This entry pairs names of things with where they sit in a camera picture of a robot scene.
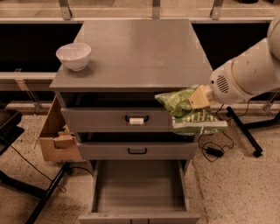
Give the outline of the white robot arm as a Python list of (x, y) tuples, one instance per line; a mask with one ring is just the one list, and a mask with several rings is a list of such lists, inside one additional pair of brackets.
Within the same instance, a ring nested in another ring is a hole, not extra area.
[(193, 109), (236, 104), (280, 88), (280, 15), (270, 22), (267, 37), (215, 69), (207, 85), (188, 98)]

